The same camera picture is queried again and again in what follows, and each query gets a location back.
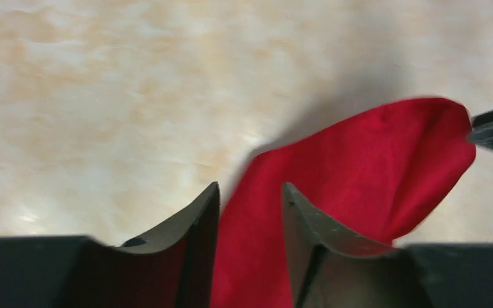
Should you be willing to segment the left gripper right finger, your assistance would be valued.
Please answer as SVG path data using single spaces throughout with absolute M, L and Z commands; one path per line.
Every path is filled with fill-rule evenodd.
M 493 243 L 373 241 L 282 188 L 294 307 L 493 307 Z

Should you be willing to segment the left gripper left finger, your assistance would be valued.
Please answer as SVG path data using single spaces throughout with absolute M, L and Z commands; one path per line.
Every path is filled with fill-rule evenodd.
M 0 307 L 207 307 L 220 188 L 120 246 L 86 235 L 0 237 Z

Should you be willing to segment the red cloth napkin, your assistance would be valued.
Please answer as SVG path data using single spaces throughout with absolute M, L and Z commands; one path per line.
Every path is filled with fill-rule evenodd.
M 284 183 L 357 233 L 390 244 L 421 223 L 474 162 L 470 131 L 463 105 L 415 98 L 256 156 L 220 218 L 211 307 L 291 307 Z

